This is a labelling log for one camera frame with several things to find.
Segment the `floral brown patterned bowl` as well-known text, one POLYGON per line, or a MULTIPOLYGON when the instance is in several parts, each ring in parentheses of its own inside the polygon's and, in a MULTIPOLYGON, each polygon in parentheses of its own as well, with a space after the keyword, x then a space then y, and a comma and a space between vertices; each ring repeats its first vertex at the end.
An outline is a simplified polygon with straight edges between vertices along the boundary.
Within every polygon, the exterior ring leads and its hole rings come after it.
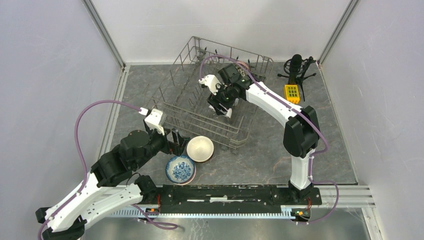
POLYGON ((238 60, 234 65, 235 65, 237 71, 242 76, 245 76, 247 73, 250 73, 251 72, 250 66, 246 62, 244 62, 244 61, 239 61, 238 60))

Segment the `white bowl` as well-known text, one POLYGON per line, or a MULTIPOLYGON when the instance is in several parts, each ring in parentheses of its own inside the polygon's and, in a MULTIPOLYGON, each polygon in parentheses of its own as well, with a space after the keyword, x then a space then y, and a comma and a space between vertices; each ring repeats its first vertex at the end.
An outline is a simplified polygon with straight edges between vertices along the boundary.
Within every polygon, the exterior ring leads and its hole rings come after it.
POLYGON ((233 109, 231 107, 227 108, 225 111, 225 117, 230 119, 232 117, 232 113, 233 113, 233 109))
POLYGON ((187 155, 197 163, 209 161, 213 157, 214 151, 213 141, 206 136, 196 136, 186 146, 187 155))

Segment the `grey wire dish rack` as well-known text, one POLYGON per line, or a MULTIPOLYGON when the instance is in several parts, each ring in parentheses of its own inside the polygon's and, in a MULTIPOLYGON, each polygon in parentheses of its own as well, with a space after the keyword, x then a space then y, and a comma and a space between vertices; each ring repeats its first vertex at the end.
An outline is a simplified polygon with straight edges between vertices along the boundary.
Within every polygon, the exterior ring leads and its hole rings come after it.
POLYGON ((250 76, 265 81, 273 66, 271 57, 192 36, 163 79, 147 85, 144 106, 162 111, 166 128, 238 149, 258 108, 236 95, 250 76))

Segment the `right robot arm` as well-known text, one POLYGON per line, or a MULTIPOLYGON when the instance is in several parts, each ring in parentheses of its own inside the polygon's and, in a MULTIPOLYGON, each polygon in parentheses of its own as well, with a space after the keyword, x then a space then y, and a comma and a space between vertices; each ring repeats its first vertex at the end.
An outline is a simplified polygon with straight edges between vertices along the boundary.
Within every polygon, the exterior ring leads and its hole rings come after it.
POLYGON ((230 63, 213 74, 200 77, 198 82, 207 88, 209 107, 217 115, 230 118, 238 100, 249 102, 276 119, 284 129, 283 146, 291 156, 289 199, 302 204, 313 188, 309 158, 316 151, 320 136, 314 108, 301 107, 275 94, 262 81, 239 63, 230 63))

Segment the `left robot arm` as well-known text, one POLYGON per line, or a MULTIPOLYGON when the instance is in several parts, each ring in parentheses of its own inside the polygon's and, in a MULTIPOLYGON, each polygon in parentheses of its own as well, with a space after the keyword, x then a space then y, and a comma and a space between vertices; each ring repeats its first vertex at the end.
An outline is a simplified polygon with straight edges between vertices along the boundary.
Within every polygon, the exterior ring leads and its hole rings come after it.
POLYGON ((158 153, 181 156, 190 141, 177 129, 160 125, 133 130, 86 172, 82 182, 63 200, 41 207, 35 214, 41 224, 40 240, 78 240, 89 224, 122 207, 158 199, 158 188, 148 175, 140 175, 118 193, 99 200, 103 194, 127 181, 158 153))

